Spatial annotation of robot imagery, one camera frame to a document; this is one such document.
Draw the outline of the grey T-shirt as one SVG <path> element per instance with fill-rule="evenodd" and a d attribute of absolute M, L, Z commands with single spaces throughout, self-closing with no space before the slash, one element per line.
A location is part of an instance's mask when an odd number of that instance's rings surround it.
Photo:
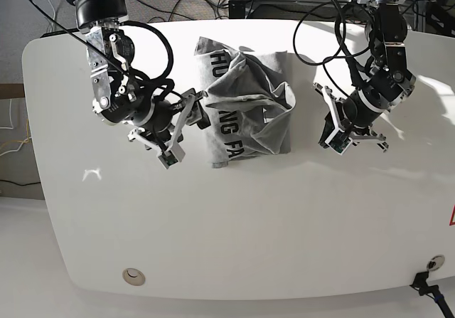
<path fill-rule="evenodd" d="M 203 109 L 208 163 L 214 169 L 236 160 L 288 154 L 295 94 L 287 81 L 287 52 L 241 51 L 210 38 L 198 39 L 194 61 Z"/>

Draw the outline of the red warning triangle sticker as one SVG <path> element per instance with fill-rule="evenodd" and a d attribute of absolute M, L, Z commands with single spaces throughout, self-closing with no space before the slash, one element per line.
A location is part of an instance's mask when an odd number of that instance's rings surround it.
<path fill-rule="evenodd" d="M 450 218 L 450 221 L 449 221 L 449 225 L 450 226 L 454 226 L 455 225 L 455 206 L 453 207 L 453 210 L 451 212 L 451 218 Z"/>

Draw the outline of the round beige table grommet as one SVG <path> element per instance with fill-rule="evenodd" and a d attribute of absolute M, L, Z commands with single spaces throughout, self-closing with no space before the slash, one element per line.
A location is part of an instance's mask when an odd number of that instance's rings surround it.
<path fill-rule="evenodd" d="M 145 275 L 136 268 L 126 268 L 122 272 L 124 281 L 131 286 L 142 286 L 146 282 Z"/>

